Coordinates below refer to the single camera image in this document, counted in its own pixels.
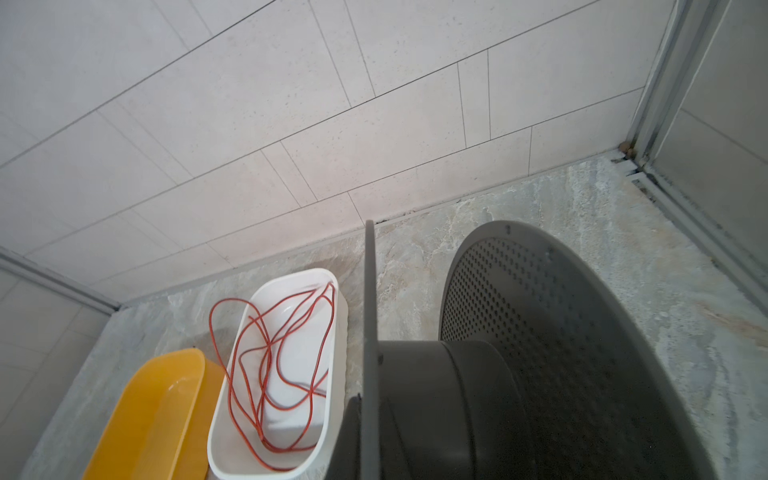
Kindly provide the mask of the yellow plastic tray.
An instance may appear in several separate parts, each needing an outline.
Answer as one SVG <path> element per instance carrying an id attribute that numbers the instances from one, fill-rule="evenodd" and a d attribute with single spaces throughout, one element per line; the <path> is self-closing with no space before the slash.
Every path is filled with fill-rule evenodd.
<path id="1" fill-rule="evenodd" d="M 189 348 L 146 362 L 126 385 L 85 479 L 204 479 L 223 368 Z"/>

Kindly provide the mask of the aluminium corner post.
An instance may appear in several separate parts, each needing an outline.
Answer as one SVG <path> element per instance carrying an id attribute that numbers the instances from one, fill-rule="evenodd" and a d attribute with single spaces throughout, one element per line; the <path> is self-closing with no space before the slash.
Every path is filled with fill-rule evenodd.
<path id="1" fill-rule="evenodd" d="M 623 146 L 632 182 L 767 308 L 767 4 L 679 1 Z"/>
<path id="2" fill-rule="evenodd" d="M 102 313 L 111 315 L 121 309 L 119 302 L 108 299 L 89 287 L 41 267 L 4 247 L 1 248 L 1 268 Z"/>

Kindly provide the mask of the aluminium corner post right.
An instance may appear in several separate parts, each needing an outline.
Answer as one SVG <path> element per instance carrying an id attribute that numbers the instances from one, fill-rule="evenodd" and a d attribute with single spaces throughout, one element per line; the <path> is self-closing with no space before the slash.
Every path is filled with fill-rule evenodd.
<path id="1" fill-rule="evenodd" d="M 767 308 L 767 4 L 679 1 L 623 146 L 632 182 Z"/>

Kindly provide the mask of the white plastic tray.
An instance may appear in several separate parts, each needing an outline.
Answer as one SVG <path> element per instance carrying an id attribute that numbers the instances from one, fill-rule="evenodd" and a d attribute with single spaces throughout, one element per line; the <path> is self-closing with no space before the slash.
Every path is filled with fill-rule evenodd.
<path id="1" fill-rule="evenodd" d="M 208 313 L 224 379 L 207 455 L 219 479 L 301 479 L 325 468 L 344 411 L 348 305 L 313 268 L 268 281 Z"/>

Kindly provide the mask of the grey perforated cable spool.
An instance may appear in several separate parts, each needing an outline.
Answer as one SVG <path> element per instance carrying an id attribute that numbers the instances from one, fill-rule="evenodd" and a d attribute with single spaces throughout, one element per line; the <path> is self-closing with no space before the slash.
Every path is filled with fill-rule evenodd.
<path id="1" fill-rule="evenodd" d="M 473 230 L 434 341 L 377 334 L 365 232 L 362 391 L 330 479 L 712 479 L 691 420 L 632 318 L 588 265 L 517 221 Z"/>

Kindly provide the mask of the aluminium corner post left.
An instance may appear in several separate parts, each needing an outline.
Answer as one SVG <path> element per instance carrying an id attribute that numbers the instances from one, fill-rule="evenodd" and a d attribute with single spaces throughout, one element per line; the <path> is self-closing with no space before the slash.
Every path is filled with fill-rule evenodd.
<path id="1" fill-rule="evenodd" d="M 89 287 L 41 267 L 4 247 L 1 248 L 1 268 L 102 313 L 111 315 L 121 309 L 119 302 L 108 299 Z"/>

